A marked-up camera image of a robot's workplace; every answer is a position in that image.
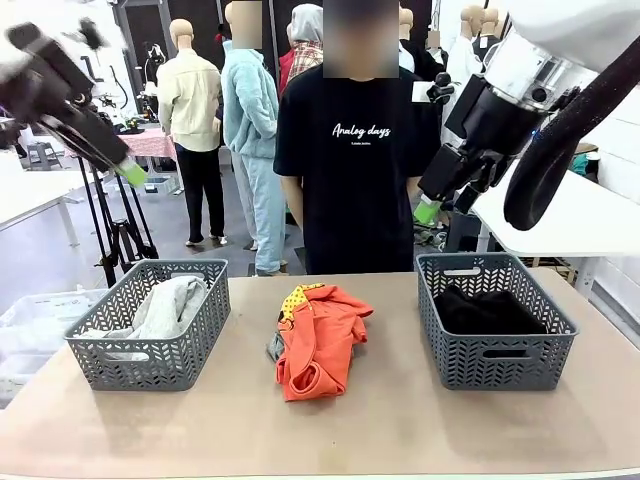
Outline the red checkered tablecloth table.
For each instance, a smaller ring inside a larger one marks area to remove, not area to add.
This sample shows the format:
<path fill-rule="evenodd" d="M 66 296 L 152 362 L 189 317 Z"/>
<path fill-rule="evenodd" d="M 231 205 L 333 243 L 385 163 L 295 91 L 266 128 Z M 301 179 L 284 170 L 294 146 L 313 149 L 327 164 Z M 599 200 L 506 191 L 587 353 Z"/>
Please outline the red checkered tablecloth table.
<path fill-rule="evenodd" d="M 119 135 L 132 156 L 177 159 L 173 140 L 161 129 L 147 129 L 139 134 Z"/>

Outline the person in black T-shirt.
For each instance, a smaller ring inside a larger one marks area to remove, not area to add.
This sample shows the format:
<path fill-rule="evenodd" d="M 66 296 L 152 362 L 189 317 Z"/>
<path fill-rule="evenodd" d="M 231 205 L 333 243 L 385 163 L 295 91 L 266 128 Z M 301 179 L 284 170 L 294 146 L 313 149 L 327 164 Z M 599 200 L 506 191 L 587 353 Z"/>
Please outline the person in black T-shirt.
<path fill-rule="evenodd" d="M 323 62 L 280 101 L 275 173 L 302 179 L 311 275 L 409 272 L 411 203 L 440 146 L 439 109 L 399 64 L 399 0 L 324 0 Z"/>

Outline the grey metal stool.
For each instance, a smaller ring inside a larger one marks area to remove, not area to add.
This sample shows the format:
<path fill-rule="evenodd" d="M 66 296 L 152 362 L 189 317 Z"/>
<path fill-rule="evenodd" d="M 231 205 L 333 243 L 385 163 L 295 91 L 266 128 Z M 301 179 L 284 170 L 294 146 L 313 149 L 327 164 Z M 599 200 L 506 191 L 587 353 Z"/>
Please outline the grey metal stool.
<path fill-rule="evenodd" d="M 59 156 L 50 143 L 36 142 L 27 146 L 29 170 L 51 171 L 55 166 L 62 167 Z"/>

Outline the brown and green clothes pile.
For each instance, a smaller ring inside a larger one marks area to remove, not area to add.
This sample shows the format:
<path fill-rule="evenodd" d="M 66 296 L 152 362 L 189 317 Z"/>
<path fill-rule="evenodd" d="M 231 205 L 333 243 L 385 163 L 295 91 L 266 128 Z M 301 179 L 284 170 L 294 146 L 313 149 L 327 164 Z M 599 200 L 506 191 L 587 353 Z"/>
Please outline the brown and green clothes pile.
<path fill-rule="evenodd" d="M 601 155 L 599 147 L 591 143 L 579 143 L 573 156 L 570 170 L 580 176 L 597 176 Z"/>

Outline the black garment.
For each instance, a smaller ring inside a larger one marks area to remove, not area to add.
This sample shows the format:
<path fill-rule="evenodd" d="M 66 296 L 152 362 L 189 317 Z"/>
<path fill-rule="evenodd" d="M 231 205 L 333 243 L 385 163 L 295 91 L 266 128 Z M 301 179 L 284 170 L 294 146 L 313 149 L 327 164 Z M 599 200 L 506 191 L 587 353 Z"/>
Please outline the black garment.
<path fill-rule="evenodd" d="M 450 285 L 434 299 L 443 327 L 459 335 L 542 335 L 543 323 L 508 291 L 467 295 Z"/>

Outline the light grey garment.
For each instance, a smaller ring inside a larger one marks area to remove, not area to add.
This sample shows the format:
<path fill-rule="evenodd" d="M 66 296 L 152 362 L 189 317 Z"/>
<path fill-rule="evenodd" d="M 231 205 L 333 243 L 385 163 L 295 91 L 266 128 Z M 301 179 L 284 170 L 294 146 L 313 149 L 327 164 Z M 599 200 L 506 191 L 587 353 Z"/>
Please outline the light grey garment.
<path fill-rule="evenodd" d="M 207 284 L 194 275 L 182 275 L 155 285 L 135 312 L 131 327 L 89 329 L 79 338 L 162 340 L 181 335 L 207 294 Z"/>

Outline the clear plastic storage bin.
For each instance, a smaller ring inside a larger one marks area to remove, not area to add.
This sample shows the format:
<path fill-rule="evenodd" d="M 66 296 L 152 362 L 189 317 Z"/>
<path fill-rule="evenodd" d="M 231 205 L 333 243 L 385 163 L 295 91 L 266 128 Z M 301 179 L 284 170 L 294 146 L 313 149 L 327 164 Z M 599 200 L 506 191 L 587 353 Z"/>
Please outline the clear plastic storage bin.
<path fill-rule="evenodd" d="M 106 291 L 25 296 L 0 315 L 0 410 L 65 344 L 65 332 Z"/>

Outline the person's right forearm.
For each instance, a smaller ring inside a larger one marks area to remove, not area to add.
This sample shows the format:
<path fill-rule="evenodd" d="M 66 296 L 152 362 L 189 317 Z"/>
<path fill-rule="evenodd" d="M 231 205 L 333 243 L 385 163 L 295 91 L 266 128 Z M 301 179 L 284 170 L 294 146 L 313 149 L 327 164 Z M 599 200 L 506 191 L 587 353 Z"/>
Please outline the person's right forearm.
<path fill-rule="evenodd" d="M 281 177 L 289 210 L 300 229 L 304 226 L 303 188 L 302 179 L 298 177 Z"/>

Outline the mannequin in light blue fleece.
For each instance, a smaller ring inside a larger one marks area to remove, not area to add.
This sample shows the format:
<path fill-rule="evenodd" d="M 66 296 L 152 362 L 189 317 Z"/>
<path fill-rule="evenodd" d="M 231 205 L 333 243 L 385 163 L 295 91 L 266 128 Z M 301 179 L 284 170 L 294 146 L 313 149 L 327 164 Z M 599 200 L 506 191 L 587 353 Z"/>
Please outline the mannequin in light blue fleece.
<path fill-rule="evenodd" d="M 279 99 L 260 52 L 262 3 L 231 0 L 225 18 L 231 39 L 224 43 L 221 74 L 224 141 L 243 175 L 243 207 L 255 225 L 255 274 L 283 275 L 285 199 L 274 172 Z"/>

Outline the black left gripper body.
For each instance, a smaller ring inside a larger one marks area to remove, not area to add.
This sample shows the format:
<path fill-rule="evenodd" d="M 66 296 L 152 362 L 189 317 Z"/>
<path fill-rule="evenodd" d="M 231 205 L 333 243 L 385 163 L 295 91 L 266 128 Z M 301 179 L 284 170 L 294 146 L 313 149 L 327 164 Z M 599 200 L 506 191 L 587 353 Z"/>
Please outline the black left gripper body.
<path fill-rule="evenodd" d="M 76 125 L 90 118 L 92 81 L 31 22 L 9 27 L 0 58 L 0 107 L 20 123 Z"/>

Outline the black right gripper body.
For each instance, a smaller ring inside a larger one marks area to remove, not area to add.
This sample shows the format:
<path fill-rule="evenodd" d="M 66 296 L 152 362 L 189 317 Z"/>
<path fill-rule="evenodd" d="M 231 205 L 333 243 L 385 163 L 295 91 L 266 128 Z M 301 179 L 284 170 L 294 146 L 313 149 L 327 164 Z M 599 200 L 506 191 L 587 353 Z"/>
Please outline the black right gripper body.
<path fill-rule="evenodd" d="M 483 76 L 473 74 L 444 126 L 465 141 L 467 151 L 519 153 L 542 121 L 542 110 L 504 99 Z"/>

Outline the mannequin in plaid shirt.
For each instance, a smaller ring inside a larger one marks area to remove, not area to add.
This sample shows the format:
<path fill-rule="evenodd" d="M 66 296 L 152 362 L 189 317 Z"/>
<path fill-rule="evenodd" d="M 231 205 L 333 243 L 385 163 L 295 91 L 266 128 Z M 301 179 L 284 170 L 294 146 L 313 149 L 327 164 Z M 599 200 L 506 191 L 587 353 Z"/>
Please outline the mannequin in plaid shirt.
<path fill-rule="evenodd" d="M 287 27 L 289 51 L 279 58 L 279 94 L 290 80 L 323 62 L 323 8 L 305 3 L 295 6 Z"/>

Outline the mannequin in white shirt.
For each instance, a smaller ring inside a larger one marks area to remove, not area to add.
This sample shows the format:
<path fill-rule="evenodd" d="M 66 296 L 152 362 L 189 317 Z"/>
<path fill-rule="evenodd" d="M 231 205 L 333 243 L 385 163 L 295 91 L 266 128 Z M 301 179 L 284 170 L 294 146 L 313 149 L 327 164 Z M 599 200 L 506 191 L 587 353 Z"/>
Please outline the mannequin in white shirt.
<path fill-rule="evenodd" d="M 449 51 L 446 68 L 451 77 L 454 92 L 443 107 L 441 130 L 443 144 L 448 143 L 452 146 L 459 146 L 462 143 L 462 139 L 446 126 L 446 121 L 471 76 L 482 71 L 482 62 L 474 53 L 472 43 L 482 28 L 483 20 L 484 9 L 479 5 L 466 6 L 460 13 L 460 33 Z"/>

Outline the orange garment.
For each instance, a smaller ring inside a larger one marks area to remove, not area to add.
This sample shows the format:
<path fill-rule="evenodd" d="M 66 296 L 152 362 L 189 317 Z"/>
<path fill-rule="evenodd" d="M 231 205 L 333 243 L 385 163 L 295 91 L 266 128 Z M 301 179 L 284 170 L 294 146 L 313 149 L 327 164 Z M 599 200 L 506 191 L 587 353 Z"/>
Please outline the orange garment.
<path fill-rule="evenodd" d="M 277 333 L 283 351 L 275 362 L 276 383 L 288 402 L 345 393 L 353 348 L 368 334 L 366 302 L 336 285 L 298 285 L 283 300 Z"/>

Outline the grey plastic lattice basket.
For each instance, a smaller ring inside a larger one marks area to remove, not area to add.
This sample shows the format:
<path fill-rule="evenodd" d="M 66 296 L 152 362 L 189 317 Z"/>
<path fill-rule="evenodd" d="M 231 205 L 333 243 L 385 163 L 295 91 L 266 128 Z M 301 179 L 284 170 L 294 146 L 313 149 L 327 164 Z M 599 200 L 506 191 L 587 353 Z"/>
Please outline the grey plastic lattice basket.
<path fill-rule="evenodd" d="M 556 388 L 578 328 L 529 270 L 506 253 L 421 254 L 419 309 L 441 383 L 451 390 L 546 391 Z M 542 335 L 459 335 L 434 305 L 455 285 L 467 295 L 508 291 L 547 329 Z"/>
<path fill-rule="evenodd" d="M 111 287 L 65 333 L 89 385 L 103 391 L 184 391 L 191 388 L 231 311 L 225 259 L 143 260 Z M 166 280 L 194 275 L 207 294 L 186 330 L 162 340 L 79 338 L 89 329 L 131 327 L 151 289 Z"/>

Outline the mannequin in black shirt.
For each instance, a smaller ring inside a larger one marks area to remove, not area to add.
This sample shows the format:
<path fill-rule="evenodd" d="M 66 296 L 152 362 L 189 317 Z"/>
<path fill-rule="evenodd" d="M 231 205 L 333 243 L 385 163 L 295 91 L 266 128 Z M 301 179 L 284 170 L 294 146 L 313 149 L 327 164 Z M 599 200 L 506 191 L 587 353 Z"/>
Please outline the mannequin in black shirt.
<path fill-rule="evenodd" d="M 499 10 L 485 9 L 479 34 L 472 43 L 474 53 L 480 60 L 485 58 L 493 45 L 500 42 L 503 30 L 504 20 L 500 19 Z"/>

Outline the white table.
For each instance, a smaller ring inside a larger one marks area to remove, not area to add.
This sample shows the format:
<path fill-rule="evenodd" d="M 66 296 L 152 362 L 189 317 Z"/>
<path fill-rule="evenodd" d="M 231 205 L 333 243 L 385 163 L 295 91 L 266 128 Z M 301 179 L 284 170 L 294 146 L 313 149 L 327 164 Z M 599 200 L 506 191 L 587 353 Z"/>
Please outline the white table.
<path fill-rule="evenodd" d="M 85 186 L 79 171 L 43 171 L 10 174 L 0 185 L 0 231 L 57 207 L 72 244 L 76 244 L 75 228 L 71 220 L 69 195 Z"/>
<path fill-rule="evenodd" d="M 515 165 L 472 207 L 505 251 L 519 257 L 640 256 L 640 205 L 567 172 L 535 227 L 506 222 L 505 195 Z"/>

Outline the mannequin in cream jacket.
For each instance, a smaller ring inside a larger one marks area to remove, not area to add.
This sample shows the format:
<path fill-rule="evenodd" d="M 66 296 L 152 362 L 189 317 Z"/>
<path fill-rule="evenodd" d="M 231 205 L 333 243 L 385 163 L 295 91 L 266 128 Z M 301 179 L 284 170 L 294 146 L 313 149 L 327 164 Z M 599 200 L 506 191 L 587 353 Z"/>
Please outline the mannequin in cream jacket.
<path fill-rule="evenodd" d="M 161 65 L 158 79 L 158 118 L 175 146 L 189 216 L 186 246 L 204 241 L 203 206 L 208 206 L 210 238 L 227 243 L 224 196 L 219 163 L 221 78 L 218 68 L 192 48 L 194 31 L 185 19 L 170 23 L 177 54 Z"/>

